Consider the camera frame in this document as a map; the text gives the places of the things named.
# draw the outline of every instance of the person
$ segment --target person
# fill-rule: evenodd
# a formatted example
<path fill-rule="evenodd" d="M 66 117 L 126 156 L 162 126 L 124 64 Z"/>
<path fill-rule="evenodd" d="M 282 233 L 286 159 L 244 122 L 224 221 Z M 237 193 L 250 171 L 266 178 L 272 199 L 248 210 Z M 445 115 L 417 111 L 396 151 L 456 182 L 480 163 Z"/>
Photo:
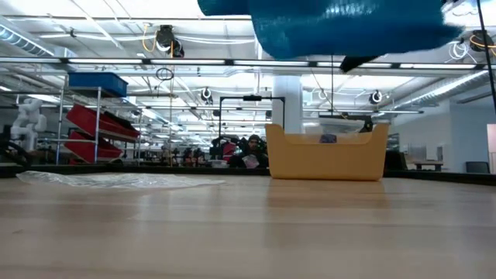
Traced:
<path fill-rule="evenodd" d="M 262 139 L 257 135 L 248 138 L 247 144 L 242 147 L 242 153 L 231 156 L 229 167 L 242 168 L 267 168 L 269 158 L 263 149 L 260 148 Z"/>

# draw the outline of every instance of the ceiling light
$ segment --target ceiling light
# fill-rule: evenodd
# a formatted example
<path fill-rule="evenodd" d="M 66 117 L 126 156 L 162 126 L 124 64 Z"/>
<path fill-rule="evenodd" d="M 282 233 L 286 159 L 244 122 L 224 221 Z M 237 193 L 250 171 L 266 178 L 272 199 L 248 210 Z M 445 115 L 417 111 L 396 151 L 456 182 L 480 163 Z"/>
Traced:
<path fill-rule="evenodd" d="M 69 63 L 74 64 L 141 64 L 141 59 L 108 59 L 108 58 L 71 58 Z"/>
<path fill-rule="evenodd" d="M 263 121 L 263 120 L 260 120 L 260 121 L 253 121 L 253 120 L 249 120 L 249 121 L 244 121 L 244 120 L 221 120 L 221 123 L 241 123 L 241 124 L 271 124 L 272 121 Z"/>
<path fill-rule="evenodd" d="M 364 63 L 358 67 L 391 67 L 391 63 Z"/>
<path fill-rule="evenodd" d="M 1 57 L 0 63 L 60 63 L 58 58 L 36 58 L 36 57 Z"/>
<path fill-rule="evenodd" d="M 234 60 L 237 66 L 307 67 L 306 61 Z"/>
<path fill-rule="evenodd" d="M 339 67 L 341 66 L 340 62 L 317 62 L 317 67 Z"/>
<path fill-rule="evenodd" d="M 374 91 L 369 97 L 369 102 L 372 105 L 377 105 L 378 103 L 382 102 L 382 93 L 378 90 Z"/>
<path fill-rule="evenodd" d="M 58 38 L 67 38 L 70 37 L 70 34 L 50 34 L 50 35 L 41 35 L 40 39 L 58 39 Z"/>
<path fill-rule="evenodd" d="M 328 109 L 325 109 L 325 108 L 304 108 L 303 109 L 304 112 L 328 112 L 329 110 Z"/>
<path fill-rule="evenodd" d="M 49 95 L 28 95 L 30 98 L 37 98 L 39 100 L 45 101 L 45 102 L 51 102 L 51 103 L 56 103 L 58 104 L 60 102 L 59 98 L 55 98 L 53 96 Z"/>
<path fill-rule="evenodd" d="M 152 59 L 152 64 L 159 65 L 224 65 L 225 60 L 193 60 L 193 59 Z"/>
<path fill-rule="evenodd" d="M 379 111 L 379 114 L 421 114 L 423 111 Z"/>
<path fill-rule="evenodd" d="M 407 69 L 473 69 L 473 64 L 402 64 L 400 68 Z"/>

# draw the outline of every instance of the wooden table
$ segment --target wooden table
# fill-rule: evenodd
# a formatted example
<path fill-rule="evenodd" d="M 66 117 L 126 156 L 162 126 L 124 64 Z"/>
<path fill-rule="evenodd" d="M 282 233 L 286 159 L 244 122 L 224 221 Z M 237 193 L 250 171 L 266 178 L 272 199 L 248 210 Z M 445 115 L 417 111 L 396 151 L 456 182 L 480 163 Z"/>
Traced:
<path fill-rule="evenodd" d="M 441 161 L 414 161 L 412 162 L 415 166 L 417 166 L 417 171 L 421 171 L 423 166 L 434 166 L 436 171 L 441 171 L 442 166 L 444 165 Z"/>
<path fill-rule="evenodd" d="M 496 188 L 214 177 L 183 190 L 0 180 L 0 278 L 493 278 Z"/>

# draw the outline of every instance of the plastic sheet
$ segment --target plastic sheet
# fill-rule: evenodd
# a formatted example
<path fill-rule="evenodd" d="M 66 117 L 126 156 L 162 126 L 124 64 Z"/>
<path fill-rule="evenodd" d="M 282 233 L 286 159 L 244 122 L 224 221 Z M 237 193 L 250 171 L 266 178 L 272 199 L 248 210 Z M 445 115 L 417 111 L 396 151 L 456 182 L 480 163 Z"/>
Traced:
<path fill-rule="evenodd" d="M 89 188 L 189 188 L 199 185 L 221 184 L 224 181 L 178 177 L 173 174 L 93 174 L 62 175 L 39 171 L 26 171 L 17 178 L 29 184 L 64 184 Z"/>
<path fill-rule="evenodd" d="M 303 119 L 303 130 L 309 135 L 358 133 L 365 125 L 362 120 L 348 119 Z"/>
<path fill-rule="evenodd" d="M 440 47 L 462 29 L 443 22 L 433 0 L 198 0 L 207 16 L 250 15 L 276 59 L 373 57 Z"/>

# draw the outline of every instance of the blue cloth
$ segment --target blue cloth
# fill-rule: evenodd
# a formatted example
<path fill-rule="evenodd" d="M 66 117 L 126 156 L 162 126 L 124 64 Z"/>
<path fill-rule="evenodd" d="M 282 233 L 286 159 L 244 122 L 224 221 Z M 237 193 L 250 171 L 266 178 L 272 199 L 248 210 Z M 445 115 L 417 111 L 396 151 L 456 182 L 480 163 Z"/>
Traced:
<path fill-rule="evenodd" d="M 198 0 L 207 16 L 252 16 L 276 59 L 381 56 L 440 47 L 462 31 L 443 23 L 436 0 Z"/>

